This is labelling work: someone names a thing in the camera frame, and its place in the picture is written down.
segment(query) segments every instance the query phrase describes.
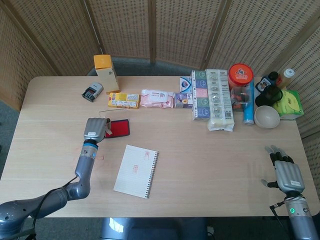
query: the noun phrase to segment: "wicker screen panel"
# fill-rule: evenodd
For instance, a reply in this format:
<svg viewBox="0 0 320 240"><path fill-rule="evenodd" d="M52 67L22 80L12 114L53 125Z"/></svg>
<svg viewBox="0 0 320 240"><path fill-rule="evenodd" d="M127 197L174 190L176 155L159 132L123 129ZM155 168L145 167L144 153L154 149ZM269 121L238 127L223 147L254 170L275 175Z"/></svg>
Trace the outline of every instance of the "wicker screen panel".
<svg viewBox="0 0 320 240"><path fill-rule="evenodd" d="M148 0L89 0L106 54L149 58Z"/></svg>
<svg viewBox="0 0 320 240"><path fill-rule="evenodd" d="M29 81L54 73L1 8L0 43L0 99L20 110Z"/></svg>
<svg viewBox="0 0 320 240"><path fill-rule="evenodd" d="M208 68L240 62L262 75L319 7L318 0L233 0Z"/></svg>
<svg viewBox="0 0 320 240"><path fill-rule="evenodd" d="M287 86L300 95L304 115L296 122L302 137L320 131L320 27L281 67L293 68L295 75Z"/></svg>
<svg viewBox="0 0 320 240"><path fill-rule="evenodd" d="M86 75L100 54L80 1L10 0L32 34L65 76Z"/></svg>
<svg viewBox="0 0 320 240"><path fill-rule="evenodd" d="M156 0L156 58L199 68L221 0Z"/></svg>
<svg viewBox="0 0 320 240"><path fill-rule="evenodd" d="M310 141L302 141L316 192L320 199L320 137Z"/></svg>

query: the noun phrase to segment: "black mug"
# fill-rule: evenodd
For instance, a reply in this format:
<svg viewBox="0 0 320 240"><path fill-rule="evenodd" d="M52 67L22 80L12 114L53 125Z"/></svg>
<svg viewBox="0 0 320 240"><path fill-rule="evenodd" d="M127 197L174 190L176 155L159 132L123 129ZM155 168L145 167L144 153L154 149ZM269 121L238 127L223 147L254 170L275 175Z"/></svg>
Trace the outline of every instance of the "black mug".
<svg viewBox="0 0 320 240"><path fill-rule="evenodd" d="M263 105L272 107L275 102L281 100L283 93L280 88L274 85L266 86L262 93L255 99L255 104L260 107Z"/></svg>

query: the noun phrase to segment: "pink tissue pack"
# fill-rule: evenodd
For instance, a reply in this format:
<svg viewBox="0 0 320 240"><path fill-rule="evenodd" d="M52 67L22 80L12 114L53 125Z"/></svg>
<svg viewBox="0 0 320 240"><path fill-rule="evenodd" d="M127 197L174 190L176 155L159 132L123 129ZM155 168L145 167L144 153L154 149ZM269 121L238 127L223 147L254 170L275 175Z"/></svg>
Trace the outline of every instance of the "pink tissue pack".
<svg viewBox="0 0 320 240"><path fill-rule="evenodd" d="M173 108L174 93L171 91L149 90L141 91L140 105L146 108Z"/></svg>

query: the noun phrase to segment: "small bowl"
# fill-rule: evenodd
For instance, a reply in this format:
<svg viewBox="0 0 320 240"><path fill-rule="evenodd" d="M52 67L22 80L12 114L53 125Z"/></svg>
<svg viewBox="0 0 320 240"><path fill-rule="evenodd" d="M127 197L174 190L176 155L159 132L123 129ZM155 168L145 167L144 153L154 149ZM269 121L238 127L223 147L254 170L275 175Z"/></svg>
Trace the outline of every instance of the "small bowl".
<svg viewBox="0 0 320 240"><path fill-rule="evenodd" d="M262 129L273 129L280 123L279 113L271 106L260 106L255 110L254 122Z"/></svg>

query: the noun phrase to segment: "robotic hand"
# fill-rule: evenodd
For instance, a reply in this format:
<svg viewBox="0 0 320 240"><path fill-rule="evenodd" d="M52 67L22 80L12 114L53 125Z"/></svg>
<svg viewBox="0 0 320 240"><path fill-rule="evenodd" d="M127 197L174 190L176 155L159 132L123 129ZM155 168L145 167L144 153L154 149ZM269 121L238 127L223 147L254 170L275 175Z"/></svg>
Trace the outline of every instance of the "robotic hand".
<svg viewBox="0 0 320 240"><path fill-rule="evenodd" d="M266 146L265 149L270 155L277 180L267 182L262 179L261 182L266 187L278 188L286 194L284 201L270 206L271 211L278 217L275 208L285 204L295 238L297 240L318 240L307 200L301 194L305 189L305 184L299 166L282 149L274 145Z"/></svg>
<svg viewBox="0 0 320 240"><path fill-rule="evenodd" d="M36 219L43 218L63 208L67 201L86 198L90 193L90 177L97 155L98 145L110 131L109 118L89 118L84 130L84 143L75 168L78 182L69 181L62 187L33 199L8 201L0 205L0 240L12 240L29 235L36 236ZM32 229L22 231L28 216L34 218Z"/></svg>

